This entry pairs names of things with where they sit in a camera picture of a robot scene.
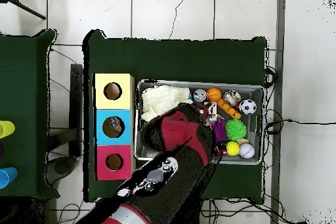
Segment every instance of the stacked boxes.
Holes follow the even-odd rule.
[[[95,179],[128,179],[135,170],[133,77],[93,74],[93,105]]]

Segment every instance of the pink box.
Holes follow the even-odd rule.
[[[106,165],[106,158],[111,154],[118,154],[121,157],[120,169],[111,170]],[[130,145],[97,146],[96,162],[98,181],[128,179],[134,170],[134,156]]]

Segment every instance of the yellow cup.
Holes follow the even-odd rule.
[[[11,135],[15,130],[15,125],[10,121],[0,121],[0,138]]]

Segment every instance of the green spiky ball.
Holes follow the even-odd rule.
[[[244,138],[247,133],[246,126],[238,119],[228,120],[225,128],[226,136],[232,141]]]

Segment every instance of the orange toy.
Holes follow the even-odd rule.
[[[221,107],[226,113],[228,113],[234,119],[240,119],[242,117],[242,115],[239,112],[235,111],[232,108],[232,106],[228,104],[226,101],[224,101],[223,99],[220,99],[217,102],[217,105]]]
[[[221,99],[222,93],[218,88],[210,88],[207,90],[207,99],[211,102],[217,102]]]

